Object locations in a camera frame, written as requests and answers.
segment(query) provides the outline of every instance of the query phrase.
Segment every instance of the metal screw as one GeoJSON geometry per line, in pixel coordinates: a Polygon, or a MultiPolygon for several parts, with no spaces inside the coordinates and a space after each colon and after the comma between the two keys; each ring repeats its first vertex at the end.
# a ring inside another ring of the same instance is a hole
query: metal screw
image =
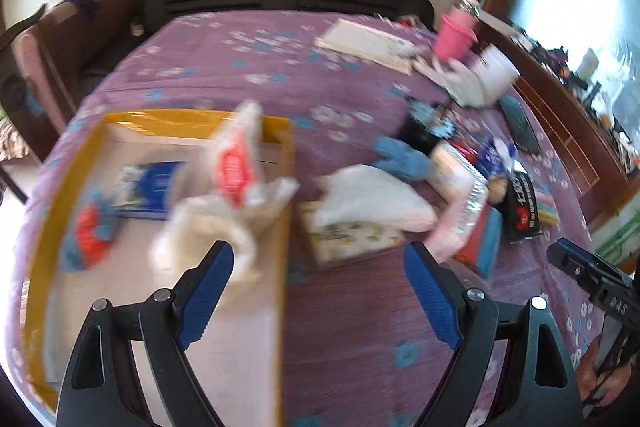
{"type": "Polygon", "coordinates": [[[162,288],[154,293],[154,301],[156,302],[164,302],[171,297],[171,290],[167,288],[162,288]]]}
{"type": "Polygon", "coordinates": [[[531,305],[536,309],[543,310],[546,308],[545,298],[540,297],[539,295],[536,295],[531,299],[531,305]]]}
{"type": "Polygon", "coordinates": [[[481,301],[484,299],[484,292],[478,288],[470,288],[466,291],[466,296],[472,301],[481,301]]]}
{"type": "Polygon", "coordinates": [[[91,309],[95,312],[101,312],[107,307],[107,299],[98,299],[91,305],[91,309]]]}

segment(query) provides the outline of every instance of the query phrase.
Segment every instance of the window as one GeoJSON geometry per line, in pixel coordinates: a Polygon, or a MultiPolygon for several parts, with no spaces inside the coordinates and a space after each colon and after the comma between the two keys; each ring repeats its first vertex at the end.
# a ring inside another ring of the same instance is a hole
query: window
{"type": "Polygon", "coordinates": [[[511,18],[545,48],[568,49],[574,71],[592,48],[600,61],[592,81],[640,146],[640,0],[518,0],[511,18]]]}

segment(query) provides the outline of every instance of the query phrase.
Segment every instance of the pink cup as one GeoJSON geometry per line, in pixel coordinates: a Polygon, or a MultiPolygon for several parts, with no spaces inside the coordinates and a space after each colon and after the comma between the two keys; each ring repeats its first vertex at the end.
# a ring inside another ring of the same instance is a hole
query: pink cup
{"type": "Polygon", "coordinates": [[[433,54],[441,62],[455,58],[462,60],[466,51],[471,47],[472,42],[478,42],[478,38],[473,30],[465,28],[453,22],[447,15],[442,16],[442,27],[438,33],[438,38],[433,46],[433,54]]]}
{"type": "Polygon", "coordinates": [[[475,30],[476,25],[478,24],[478,19],[476,17],[471,15],[469,12],[461,10],[457,6],[452,6],[447,16],[451,21],[460,26],[464,26],[465,28],[469,28],[470,30],[475,30]]]}

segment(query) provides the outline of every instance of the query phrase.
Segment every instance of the blue toy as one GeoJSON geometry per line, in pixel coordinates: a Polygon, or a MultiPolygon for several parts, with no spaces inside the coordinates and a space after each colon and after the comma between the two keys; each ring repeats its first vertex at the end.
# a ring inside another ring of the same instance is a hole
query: blue toy
{"type": "Polygon", "coordinates": [[[92,190],[71,230],[60,247],[60,265],[65,271],[91,268],[105,255],[113,242],[116,215],[113,201],[92,190]]]}
{"type": "Polygon", "coordinates": [[[386,159],[375,162],[373,166],[403,182],[422,181],[431,171],[430,159],[400,140],[381,136],[376,142],[376,152],[386,159]]]}

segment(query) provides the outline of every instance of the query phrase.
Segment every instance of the blue gripper pad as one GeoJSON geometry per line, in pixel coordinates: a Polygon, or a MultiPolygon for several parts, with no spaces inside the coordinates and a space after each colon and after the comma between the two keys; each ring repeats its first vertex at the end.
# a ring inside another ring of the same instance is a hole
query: blue gripper pad
{"type": "Polygon", "coordinates": [[[233,269],[234,251],[226,243],[206,269],[182,309],[180,329],[176,335],[176,341],[182,349],[186,350],[191,343],[202,338],[233,269]]]}
{"type": "MultiPolygon", "coordinates": [[[[432,269],[442,269],[433,258],[431,260],[432,269]]],[[[462,342],[462,333],[458,327],[456,307],[413,244],[404,248],[404,273],[414,288],[438,340],[449,344],[451,349],[458,349],[462,342]]]]}

